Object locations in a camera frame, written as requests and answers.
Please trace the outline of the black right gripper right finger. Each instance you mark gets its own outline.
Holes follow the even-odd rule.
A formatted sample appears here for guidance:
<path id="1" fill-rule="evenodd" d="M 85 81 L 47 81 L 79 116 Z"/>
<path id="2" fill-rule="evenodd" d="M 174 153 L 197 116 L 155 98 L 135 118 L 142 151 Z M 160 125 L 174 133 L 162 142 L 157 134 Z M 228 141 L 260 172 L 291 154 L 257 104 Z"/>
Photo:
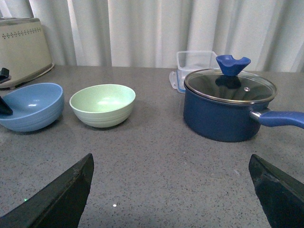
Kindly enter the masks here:
<path id="1" fill-rule="evenodd" d="M 273 228 L 304 226 L 304 184 L 256 154 L 248 169 L 267 220 Z"/>

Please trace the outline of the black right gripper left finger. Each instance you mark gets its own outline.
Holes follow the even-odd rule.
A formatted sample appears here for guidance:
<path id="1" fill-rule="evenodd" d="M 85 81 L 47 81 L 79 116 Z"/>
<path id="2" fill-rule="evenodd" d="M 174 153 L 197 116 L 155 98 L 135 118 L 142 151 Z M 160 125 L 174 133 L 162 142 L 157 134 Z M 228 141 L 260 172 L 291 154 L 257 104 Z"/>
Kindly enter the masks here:
<path id="1" fill-rule="evenodd" d="M 62 173 L 33 197 L 0 218 L 2 228 L 76 228 L 94 173 L 92 154 Z"/>

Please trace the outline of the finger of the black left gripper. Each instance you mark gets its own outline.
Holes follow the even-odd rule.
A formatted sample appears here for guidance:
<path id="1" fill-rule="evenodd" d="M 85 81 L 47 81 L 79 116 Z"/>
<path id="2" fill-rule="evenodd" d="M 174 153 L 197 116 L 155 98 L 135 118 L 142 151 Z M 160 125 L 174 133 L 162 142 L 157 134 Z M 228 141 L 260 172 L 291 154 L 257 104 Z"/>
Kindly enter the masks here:
<path id="1" fill-rule="evenodd" d="M 0 96 L 0 113 L 6 115 L 13 114 L 13 110 L 5 103 L 5 101 L 1 96 Z"/>
<path id="2" fill-rule="evenodd" d="M 4 83 L 9 80 L 10 80 L 10 71 L 3 67 L 0 71 L 0 83 Z"/>

